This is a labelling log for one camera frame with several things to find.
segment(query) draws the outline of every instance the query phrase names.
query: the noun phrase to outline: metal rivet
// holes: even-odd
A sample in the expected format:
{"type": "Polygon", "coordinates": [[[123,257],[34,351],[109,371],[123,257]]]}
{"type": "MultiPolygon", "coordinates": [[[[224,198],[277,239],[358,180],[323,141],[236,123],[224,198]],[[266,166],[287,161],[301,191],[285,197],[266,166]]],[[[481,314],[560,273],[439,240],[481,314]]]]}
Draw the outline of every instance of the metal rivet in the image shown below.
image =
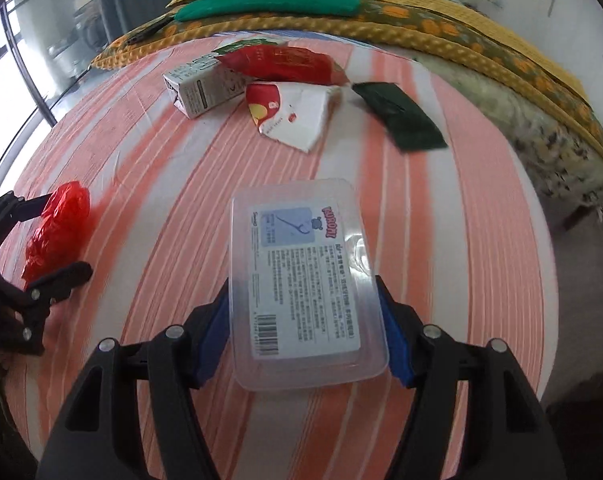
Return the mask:
{"type": "Polygon", "coordinates": [[[490,340],[490,347],[495,351],[503,354],[506,350],[508,350],[508,345],[505,343],[503,339],[495,338],[490,340]]]}
{"type": "Polygon", "coordinates": [[[166,329],[166,337],[170,339],[179,339],[184,333],[184,327],[181,325],[172,325],[166,329]]]}
{"type": "Polygon", "coordinates": [[[441,337],[441,328],[437,325],[425,325],[424,335],[428,339],[437,339],[441,337]]]}
{"type": "Polygon", "coordinates": [[[110,352],[113,348],[115,348],[115,340],[110,337],[99,342],[99,349],[102,352],[110,352]]]}

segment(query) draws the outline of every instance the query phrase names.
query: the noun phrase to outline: striped tablecloth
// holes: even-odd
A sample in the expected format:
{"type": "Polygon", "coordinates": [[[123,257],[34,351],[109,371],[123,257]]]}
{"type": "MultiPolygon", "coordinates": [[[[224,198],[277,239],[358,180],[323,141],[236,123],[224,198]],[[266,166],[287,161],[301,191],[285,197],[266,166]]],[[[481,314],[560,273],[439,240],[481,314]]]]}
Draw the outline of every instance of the striped tablecloth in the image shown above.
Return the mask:
{"type": "MultiPolygon", "coordinates": [[[[349,89],[308,155],[260,136],[240,98],[186,119],[162,74],[236,38],[190,41],[120,70],[57,124],[16,186],[32,197],[79,179],[90,188],[96,218],[83,254],[93,279],[54,307],[46,354],[15,358],[6,381],[13,416],[35,455],[99,340],[148,340],[214,298],[227,276],[234,191],[289,180],[350,181],[375,272],[393,296],[458,340],[506,339],[541,394],[557,343],[553,253],[534,190],[498,129],[416,62],[314,39],[291,44],[330,54],[354,82],[397,83],[450,149],[402,155],[349,89]]],[[[0,253],[0,268],[15,283],[34,225],[16,228],[0,253]]],[[[194,392],[222,478],[383,478],[413,395],[389,373],[253,394],[235,382],[229,357],[227,349],[215,377],[194,392]]],[[[465,396],[461,388],[462,405],[465,396]]],[[[144,384],[140,417],[150,472],[160,476],[144,384]]],[[[448,474],[464,418],[457,410],[448,474]]]]}

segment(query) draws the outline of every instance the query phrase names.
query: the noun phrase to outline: red and white packaging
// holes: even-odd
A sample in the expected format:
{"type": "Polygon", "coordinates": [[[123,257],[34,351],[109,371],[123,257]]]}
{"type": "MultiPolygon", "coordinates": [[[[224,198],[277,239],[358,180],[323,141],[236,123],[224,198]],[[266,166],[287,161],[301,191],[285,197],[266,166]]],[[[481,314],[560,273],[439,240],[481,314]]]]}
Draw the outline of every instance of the red and white packaging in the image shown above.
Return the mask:
{"type": "Polygon", "coordinates": [[[340,95],[339,86],[306,83],[255,82],[246,87],[259,132],[306,153],[324,133],[340,95]]]}

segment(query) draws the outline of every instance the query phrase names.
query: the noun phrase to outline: dark green packet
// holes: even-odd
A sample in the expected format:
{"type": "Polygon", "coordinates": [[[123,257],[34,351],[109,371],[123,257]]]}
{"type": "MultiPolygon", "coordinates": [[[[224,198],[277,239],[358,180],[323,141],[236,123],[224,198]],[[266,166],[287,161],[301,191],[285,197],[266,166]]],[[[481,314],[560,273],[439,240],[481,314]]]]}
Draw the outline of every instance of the dark green packet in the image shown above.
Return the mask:
{"type": "Polygon", "coordinates": [[[395,83],[356,83],[352,88],[384,123],[400,151],[448,147],[435,123],[395,83]]]}

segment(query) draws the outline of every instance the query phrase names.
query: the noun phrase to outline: crumpled red bag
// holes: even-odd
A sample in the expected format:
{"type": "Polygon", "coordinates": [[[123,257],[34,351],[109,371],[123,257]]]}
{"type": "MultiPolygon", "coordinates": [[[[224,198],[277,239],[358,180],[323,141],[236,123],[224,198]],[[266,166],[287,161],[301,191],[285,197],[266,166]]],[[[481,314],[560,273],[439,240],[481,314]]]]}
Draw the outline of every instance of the crumpled red bag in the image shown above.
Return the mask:
{"type": "Polygon", "coordinates": [[[297,46],[251,45],[217,57],[227,68],[264,81],[345,85],[348,78],[334,59],[297,46]]]}
{"type": "Polygon", "coordinates": [[[90,194],[77,180],[62,184],[42,211],[41,224],[26,245],[26,284],[77,261],[86,240],[90,194]]]}

